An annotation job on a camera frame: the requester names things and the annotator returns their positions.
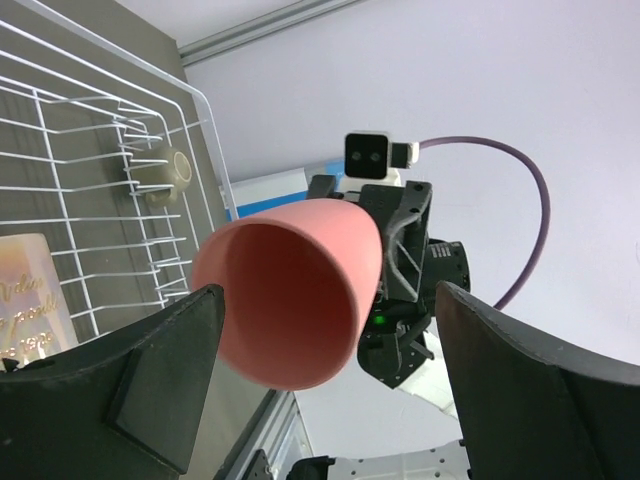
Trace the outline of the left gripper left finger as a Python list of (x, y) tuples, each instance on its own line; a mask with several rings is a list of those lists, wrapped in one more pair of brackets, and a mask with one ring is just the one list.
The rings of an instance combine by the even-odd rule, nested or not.
[(224, 322), (207, 285), (1, 375), (4, 479), (176, 479), (189, 468)]

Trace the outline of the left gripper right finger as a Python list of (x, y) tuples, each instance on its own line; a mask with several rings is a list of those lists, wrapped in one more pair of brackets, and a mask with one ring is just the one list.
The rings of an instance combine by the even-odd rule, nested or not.
[(442, 282), (436, 322), (474, 479), (636, 479), (639, 368)]

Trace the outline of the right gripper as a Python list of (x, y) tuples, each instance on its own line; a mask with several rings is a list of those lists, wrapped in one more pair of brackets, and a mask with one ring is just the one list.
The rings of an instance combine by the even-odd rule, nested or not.
[[(334, 175), (314, 175), (305, 199), (333, 198), (335, 188)], [(445, 281), (471, 289), (463, 244), (428, 233), (432, 196), (432, 185), (418, 181), (404, 187), (366, 184), (344, 194), (373, 218), (383, 247), (379, 287), (358, 343), (357, 361), (391, 389), (435, 359), (424, 334), (435, 316), (437, 285)]]

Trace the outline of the salmon pink cup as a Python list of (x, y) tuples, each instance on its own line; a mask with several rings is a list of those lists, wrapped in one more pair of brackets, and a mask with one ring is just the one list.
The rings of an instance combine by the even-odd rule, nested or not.
[(232, 369), (299, 391), (332, 379), (354, 354), (382, 263), (363, 208), (303, 200), (217, 229), (194, 258), (191, 286), (223, 289), (219, 354)]

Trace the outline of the pink mug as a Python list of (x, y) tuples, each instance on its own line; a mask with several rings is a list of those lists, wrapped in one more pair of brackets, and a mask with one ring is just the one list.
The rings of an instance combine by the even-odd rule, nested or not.
[(79, 345), (44, 235), (1, 238), (1, 369)]

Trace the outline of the small grey-beige cup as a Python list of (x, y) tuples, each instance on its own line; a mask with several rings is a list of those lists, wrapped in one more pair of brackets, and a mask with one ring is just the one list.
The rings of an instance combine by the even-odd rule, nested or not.
[(156, 147), (148, 154), (155, 164), (140, 170), (145, 185), (154, 190), (145, 194), (147, 203), (154, 208), (167, 207), (190, 185), (193, 171), (185, 153), (171, 146)]

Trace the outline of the white wire dish rack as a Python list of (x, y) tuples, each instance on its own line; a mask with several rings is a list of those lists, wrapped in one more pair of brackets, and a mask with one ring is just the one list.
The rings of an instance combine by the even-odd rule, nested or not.
[[(140, 170), (171, 146), (193, 176), (151, 207)], [(228, 219), (220, 151), (173, 39), (114, 1), (1, 5), (1, 231), (49, 243), (86, 341), (186, 296)]]

